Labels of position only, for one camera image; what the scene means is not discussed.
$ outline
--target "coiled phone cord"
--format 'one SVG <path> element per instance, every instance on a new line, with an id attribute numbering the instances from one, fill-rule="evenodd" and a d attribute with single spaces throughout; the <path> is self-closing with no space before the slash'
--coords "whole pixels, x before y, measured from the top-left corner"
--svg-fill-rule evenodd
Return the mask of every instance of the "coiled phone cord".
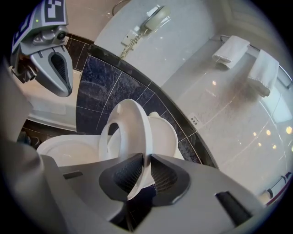
<path id="1" fill-rule="evenodd" d="M 130 40 L 130 44 L 128 46 L 126 46 L 123 50 L 123 52 L 121 53 L 120 59 L 124 60 L 125 57 L 128 55 L 129 51 L 131 49 L 133 49 L 133 46 L 138 42 L 139 39 L 141 39 L 147 32 L 147 29 L 144 31 L 144 33 L 140 33 L 139 35 L 137 35 L 134 39 Z"/>

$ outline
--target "dark tile backsplash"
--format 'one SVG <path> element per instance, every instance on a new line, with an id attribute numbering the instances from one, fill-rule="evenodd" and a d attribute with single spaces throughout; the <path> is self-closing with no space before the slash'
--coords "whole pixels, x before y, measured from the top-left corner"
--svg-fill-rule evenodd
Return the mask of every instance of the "dark tile backsplash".
<path id="1" fill-rule="evenodd" d="M 65 47 L 73 68 L 82 71 L 76 104 L 78 133 L 100 135 L 113 108 L 130 98 L 137 101 L 147 115 L 157 112 L 174 127 L 178 148 L 185 160 L 216 167 L 186 116 L 156 84 L 127 62 L 93 45 L 93 41 L 68 36 Z M 109 135 L 117 129 L 118 125 L 112 124 Z"/>

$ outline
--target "metal bar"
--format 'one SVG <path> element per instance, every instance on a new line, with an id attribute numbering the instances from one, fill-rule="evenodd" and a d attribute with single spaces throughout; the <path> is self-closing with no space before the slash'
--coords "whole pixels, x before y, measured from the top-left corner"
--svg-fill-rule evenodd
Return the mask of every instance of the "metal bar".
<path id="1" fill-rule="evenodd" d="M 223 42 L 223 43 L 224 43 L 223 37 L 225 37 L 225 38 L 230 38 L 229 36 L 221 35 L 221 36 L 220 36 L 220 41 Z M 257 47 L 255 47 L 255 46 L 253 46 L 253 45 L 250 45 L 250 47 L 252 47 L 253 49 L 255 49 L 255 50 L 257 50 L 257 51 L 260 51 L 260 49 L 258 49 Z M 287 89 L 290 89 L 290 86 L 293 84 L 293 80 L 292 80 L 292 78 L 289 76 L 289 74 L 285 71 L 285 69 L 284 69 L 283 67 L 281 67 L 280 65 L 279 65 L 279 67 L 280 67 L 281 70 L 287 75 L 287 77 L 289 77 L 289 79 L 291 80 L 291 83 L 288 84 L 287 86 L 283 84 L 284 86 L 286 86 Z"/>

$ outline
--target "white bathtub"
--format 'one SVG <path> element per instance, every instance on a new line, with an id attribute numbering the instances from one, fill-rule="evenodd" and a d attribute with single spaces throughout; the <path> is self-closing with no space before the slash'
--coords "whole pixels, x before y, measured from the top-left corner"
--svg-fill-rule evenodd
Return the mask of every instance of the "white bathtub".
<path id="1" fill-rule="evenodd" d="M 76 99 L 81 72 L 73 70 L 73 89 L 69 97 L 58 97 L 36 80 L 23 84 L 17 77 L 13 78 L 33 106 L 28 120 L 76 131 Z"/>

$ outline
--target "wall-mounted phone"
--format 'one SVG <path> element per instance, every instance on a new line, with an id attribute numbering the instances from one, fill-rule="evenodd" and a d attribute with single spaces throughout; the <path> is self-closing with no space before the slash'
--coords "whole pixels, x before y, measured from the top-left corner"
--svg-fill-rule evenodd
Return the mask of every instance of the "wall-mounted phone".
<path id="1" fill-rule="evenodd" d="M 140 26 L 140 30 L 138 34 L 133 34 L 134 32 L 130 32 L 130 35 L 127 34 L 124 41 L 122 41 L 123 44 L 126 45 L 124 48 L 120 58 L 121 60 L 124 60 L 127 54 L 133 47 L 137 44 L 138 40 L 141 39 L 144 35 L 147 35 L 151 33 L 153 30 L 155 30 L 161 22 L 170 15 L 170 9 L 167 6 L 161 6 L 159 7 L 146 21 L 142 23 Z"/>

